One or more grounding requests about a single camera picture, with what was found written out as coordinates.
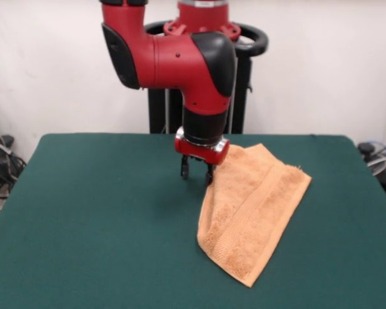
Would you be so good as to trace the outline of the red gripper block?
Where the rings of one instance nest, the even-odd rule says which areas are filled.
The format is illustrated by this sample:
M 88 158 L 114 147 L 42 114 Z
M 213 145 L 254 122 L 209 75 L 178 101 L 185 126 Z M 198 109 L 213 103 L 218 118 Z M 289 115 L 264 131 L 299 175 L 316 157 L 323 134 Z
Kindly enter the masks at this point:
M 207 171 L 205 174 L 205 180 L 206 184 L 211 184 L 214 179 L 214 171 L 216 166 L 222 164 L 226 158 L 230 146 L 230 141 L 222 137 L 215 145 L 196 145 L 186 139 L 184 129 L 180 127 L 176 131 L 174 145 L 175 150 L 182 154 L 180 172 L 181 177 L 183 179 L 188 178 L 188 158 L 192 156 L 206 163 Z

